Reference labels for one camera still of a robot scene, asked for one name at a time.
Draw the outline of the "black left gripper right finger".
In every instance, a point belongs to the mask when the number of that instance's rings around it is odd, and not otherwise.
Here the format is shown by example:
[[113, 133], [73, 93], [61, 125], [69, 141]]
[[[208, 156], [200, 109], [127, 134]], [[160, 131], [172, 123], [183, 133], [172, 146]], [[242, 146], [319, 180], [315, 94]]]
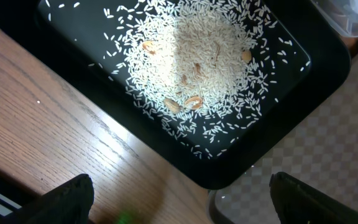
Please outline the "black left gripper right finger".
[[281, 223], [358, 224], [358, 212], [285, 172], [270, 178], [270, 197]]

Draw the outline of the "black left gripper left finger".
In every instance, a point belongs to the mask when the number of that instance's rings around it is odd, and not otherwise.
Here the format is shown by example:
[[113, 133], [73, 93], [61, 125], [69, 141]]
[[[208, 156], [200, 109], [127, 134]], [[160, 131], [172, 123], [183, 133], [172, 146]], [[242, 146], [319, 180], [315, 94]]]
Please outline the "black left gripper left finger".
[[93, 202], [93, 182], [80, 174], [0, 218], [0, 224], [87, 224]]

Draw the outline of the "pile of rice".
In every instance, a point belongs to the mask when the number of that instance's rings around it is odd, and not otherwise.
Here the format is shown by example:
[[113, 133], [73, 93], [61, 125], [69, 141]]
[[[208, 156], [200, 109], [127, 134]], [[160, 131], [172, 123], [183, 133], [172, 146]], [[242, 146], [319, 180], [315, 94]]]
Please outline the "pile of rice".
[[40, 1], [81, 64], [198, 159], [221, 157], [308, 73], [262, 1]]

